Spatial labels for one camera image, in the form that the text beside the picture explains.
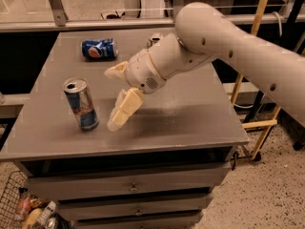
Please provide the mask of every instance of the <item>upright can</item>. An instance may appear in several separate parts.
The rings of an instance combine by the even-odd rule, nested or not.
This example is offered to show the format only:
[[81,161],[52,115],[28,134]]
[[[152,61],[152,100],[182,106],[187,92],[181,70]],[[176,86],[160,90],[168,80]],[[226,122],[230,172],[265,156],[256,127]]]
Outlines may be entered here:
[[83,55],[89,59],[115,59],[118,54],[113,38],[86,40],[81,47]]
[[87,80],[81,77],[70,78],[63,84],[63,89],[79,127],[85,131],[94,129],[98,118]]

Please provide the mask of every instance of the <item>gray tabletop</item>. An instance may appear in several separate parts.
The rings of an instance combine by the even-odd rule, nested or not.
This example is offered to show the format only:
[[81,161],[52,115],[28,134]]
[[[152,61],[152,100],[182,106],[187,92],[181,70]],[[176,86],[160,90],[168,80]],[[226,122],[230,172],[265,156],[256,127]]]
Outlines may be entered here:
[[[146,45],[152,32],[173,29],[62,32],[56,40],[27,102],[0,153],[0,160],[104,156],[151,151],[222,147],[245,144],[247,134],[212,65],[179,74],[154,94],[119,131],[107,129],[110,112],[126,83],[109,80],[104,71],[129,60]],[[113,61],[86,60],[85,39],[114,38],[119,55]],[[98,127],[82,132],[76,124],[63,82],[87,78]]]

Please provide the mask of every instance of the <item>metal post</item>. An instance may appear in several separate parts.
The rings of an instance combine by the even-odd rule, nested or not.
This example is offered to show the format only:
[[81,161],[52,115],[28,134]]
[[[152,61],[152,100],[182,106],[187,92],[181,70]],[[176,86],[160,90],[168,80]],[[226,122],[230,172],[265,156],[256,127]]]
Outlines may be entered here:
[[49,0],[56,26],[63,27],[68,21],[61,0]]

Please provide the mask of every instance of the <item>floor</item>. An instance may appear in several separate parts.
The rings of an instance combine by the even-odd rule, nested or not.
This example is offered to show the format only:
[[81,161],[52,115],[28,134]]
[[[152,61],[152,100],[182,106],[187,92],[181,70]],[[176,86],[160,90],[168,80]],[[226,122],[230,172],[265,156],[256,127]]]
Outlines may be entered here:
[[[52,20],[45,0],[35,1],[43,6],[39,12],[32,13],[28,13],[33,10],[29,9],[33,8],[31,0],[27,0],[28,10],[24,10],[23,0],[5,1],[6,4],[0,4],[2,22]],[[103,7],[101,0],[91,0],[86,7],[90,12],[80,10],[87,0],[63,2],[70,19],[75,20],[101,19],[101,11],[113,13],[124,9],[122,0],[105,1],[112,7]],[[249,137],[251,142],[247,148],[251,151],[258,133],[249,134]],[[305,150],[295,151],[293,144],[286,129],[281,125],[275,126],[261,150],[261,161],[238,161],[236,169],[230,171],[222,184],[213,190],[214,199],[195,228],[305,228]],[[0,195],[11,171],[16,169],[11,163],[0,164]]]

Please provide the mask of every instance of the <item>wire basket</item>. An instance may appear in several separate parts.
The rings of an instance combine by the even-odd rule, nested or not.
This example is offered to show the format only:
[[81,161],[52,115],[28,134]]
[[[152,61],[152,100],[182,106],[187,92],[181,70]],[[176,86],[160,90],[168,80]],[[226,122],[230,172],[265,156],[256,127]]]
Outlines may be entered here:
[[10,174],[0,197],[0,229],[8,228],[12,221],[19,202],[19,188],[24,187],[26,178],[21,171],[14,171]]

